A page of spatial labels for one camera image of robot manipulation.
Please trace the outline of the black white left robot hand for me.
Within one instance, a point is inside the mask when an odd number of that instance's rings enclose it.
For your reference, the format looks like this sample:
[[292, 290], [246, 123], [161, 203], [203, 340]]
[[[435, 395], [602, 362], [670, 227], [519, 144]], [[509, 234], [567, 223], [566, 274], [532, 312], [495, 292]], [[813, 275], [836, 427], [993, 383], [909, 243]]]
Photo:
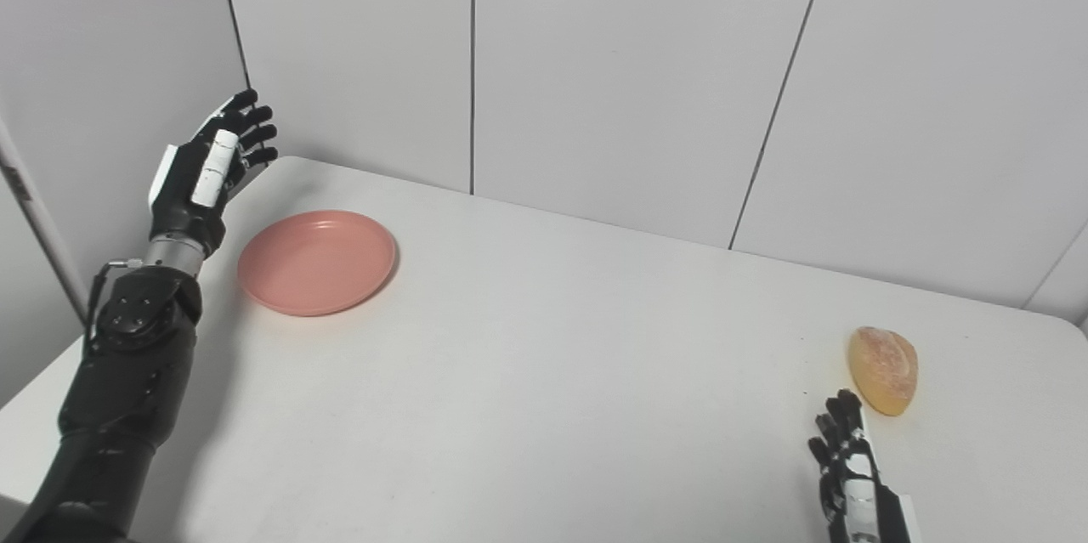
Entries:
[[252, 88], [235, 92], [212, 111], [185, 144], [170, 145], [149, 192], [149, 238], [182, 238], [205, 257], [220, 248], [228, 199], [257, 168], [275, 162], [279, 151], [273, 110]]

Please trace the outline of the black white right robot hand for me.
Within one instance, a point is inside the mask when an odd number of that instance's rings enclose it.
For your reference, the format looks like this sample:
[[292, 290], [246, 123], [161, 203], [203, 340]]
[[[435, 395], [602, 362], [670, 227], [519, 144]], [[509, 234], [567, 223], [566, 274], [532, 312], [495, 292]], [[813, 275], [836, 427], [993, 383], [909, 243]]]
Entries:
[[816, 415], [807, 446], [831, 542], [922, 542], [912, 501], [882, 480], [860, 396], [839, 388]]

